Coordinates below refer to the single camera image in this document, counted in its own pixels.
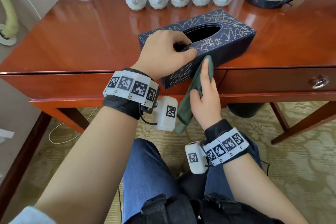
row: metal ring pull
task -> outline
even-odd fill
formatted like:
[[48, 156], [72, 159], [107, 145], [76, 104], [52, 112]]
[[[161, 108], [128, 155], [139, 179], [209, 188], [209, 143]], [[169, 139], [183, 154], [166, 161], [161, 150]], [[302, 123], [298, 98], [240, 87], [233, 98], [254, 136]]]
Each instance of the metal ring pull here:
[[330, 82], [330, 79], [328, 77], [323, 77], [322, 79], [319, 79], [319, 81], [314, 84], [313, 89], [320, 89], [326, 86], [329, 82]]

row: sleeve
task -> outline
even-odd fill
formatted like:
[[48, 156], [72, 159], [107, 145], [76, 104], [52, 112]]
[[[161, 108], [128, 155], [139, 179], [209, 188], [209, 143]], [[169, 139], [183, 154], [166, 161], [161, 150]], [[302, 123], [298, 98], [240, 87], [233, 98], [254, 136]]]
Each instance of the sleeve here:
[[19, 213], [9, 224], [57, 224], [40, 210], [28, 206]]

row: green cloth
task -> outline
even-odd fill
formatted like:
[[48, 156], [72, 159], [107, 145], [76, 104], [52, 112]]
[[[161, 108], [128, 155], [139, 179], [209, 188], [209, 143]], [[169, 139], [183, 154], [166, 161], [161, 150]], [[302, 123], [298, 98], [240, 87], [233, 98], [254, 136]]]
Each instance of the green cloth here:
[[186, 127], [189, 125], [191, 119], [193, 118], [193, 113], [191, 112], [190, 107], [190, 91], [193, 89], [197, 89], [199, 92], [199, 95], [202, 97], [202, 86], [201, 86], [201, 69], [202, 64], [205, 59], [209, 59], [209, 78], [210, 81], [213, 78], [213, 63], [210, 55], [205, 56], [205, 58], [202, 60], [201, 64], [199, 65], [194, 78], [189, 86], [189, 89], [187, 91], [187, 94], [181, 101], [178, 109], [177, 109], [177, 118], [181, 121], [181, 124], [177, 125], [174, 129], [174, 132], [180, 134], [182, 133]]

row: baseboard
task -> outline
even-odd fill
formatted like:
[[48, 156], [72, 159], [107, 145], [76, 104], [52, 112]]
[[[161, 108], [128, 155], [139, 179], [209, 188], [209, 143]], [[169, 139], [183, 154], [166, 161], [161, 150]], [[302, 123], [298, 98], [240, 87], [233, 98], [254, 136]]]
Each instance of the baseboard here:
[[7, 175], [5, 176], [5, 179], [0, 185], [0, 221], [50, 123], [50, 120], [51, 116], [45, 112], [41, 112]]

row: blue jeans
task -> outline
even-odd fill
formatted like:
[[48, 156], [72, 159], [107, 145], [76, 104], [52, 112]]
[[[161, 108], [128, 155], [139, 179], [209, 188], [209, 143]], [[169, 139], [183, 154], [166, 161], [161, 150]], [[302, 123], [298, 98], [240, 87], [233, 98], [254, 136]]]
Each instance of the blue jeans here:
[[[249, 153], [262, 168], [257, 145], [249, 138], [246, 139], [250, 143]], [[123, 176], [123, 191], [123, 223], [140, 212], [145, 201], [152, 197], [164, 193], [166, 198], [169, 198], [181, 193], [175, 177], [171, 174], [155, 145], [142, 138], [134, 140]], [[234, 200], [222, 165], [209, 168], [204, 194], [213, 192]]]

